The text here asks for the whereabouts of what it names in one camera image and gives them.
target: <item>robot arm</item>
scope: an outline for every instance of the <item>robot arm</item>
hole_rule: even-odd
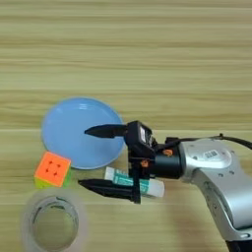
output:
[[[252,250],[252,178],[219,140],[181,143],[181,179],[197,185],[230,251]]]
[[[101,125],[85,132],[96,137],[124,137],[128,146],[129,175],[133,186],[99,180],[80,184],[106,197],[141,203],[139,179],[181,179],[199,187],[230,252],[252,251],[252,178],[247,176],[235,152],[221,140],[252,149],[245,140],[223,135],[206,139],[167,138],[158,144],[152,130],[139,121],[127,125]]]

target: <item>white tube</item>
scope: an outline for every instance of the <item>white tube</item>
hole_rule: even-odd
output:
[[[68,247],[58,252],[81,252],[87,237],[87,220],[82,200],[62,188],[39,190],[28,202],[22,220],[22,238],[26,252],[48,252],[40,247],[34,239],[33,226],[38,215],[48,208],[63,209],[74,223],[75,238]]]
[[[127,173],[107,167],[105,172],[105,179],[111,180],[118,185],[133,185],[133,180]],[[155,197],[163,197],[164,195],[164,183],[155,179],[140,179],[140,191],[142,194],[151,195]]]

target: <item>tape roll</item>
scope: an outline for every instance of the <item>tape roll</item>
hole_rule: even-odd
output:
[[[74,237],[71,244],[56,250],[46,250],[37,242],[34,226],[42,213],[53,208],[63,210],[71,217],[74,224]],[[42,189],[34,194],[26,205],[21,229],[26,252],[81,252],[87,237],[87,219],[82,200],[66,189]]]

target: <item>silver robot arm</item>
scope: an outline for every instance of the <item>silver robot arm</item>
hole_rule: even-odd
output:
[[[220,140],[183,142],[182,181],[195,184],[205,196],[222,238],[252,239],[252,178],[244,173],[235,152]]]

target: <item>black cable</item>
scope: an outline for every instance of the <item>black cable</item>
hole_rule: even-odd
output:
[[[234,142],[236,144],[242,145],[244,147],[247,147],[248,149],[252,150],[252,143],[243,139],[239,139],[239,138],[232,138],[232,137],[226,137],[223,134],[220,134],[219,136],[214,136],[214,137],[208,137],[210,139],[216,139],[216,140],[227,140],[227,141],[231,141]],[[171,148],[174,146],[177,146],[178,144],[180,144],[181,142],[190,142],[190,141],[196,141],[199,139],[203,139],[203,138],[181,138],[181,139],[177,139],[175,141],[169,142],[165,145],[162,145],[161,147],[157,147],[156,151],[162,151],[164,149],[167,148]]]

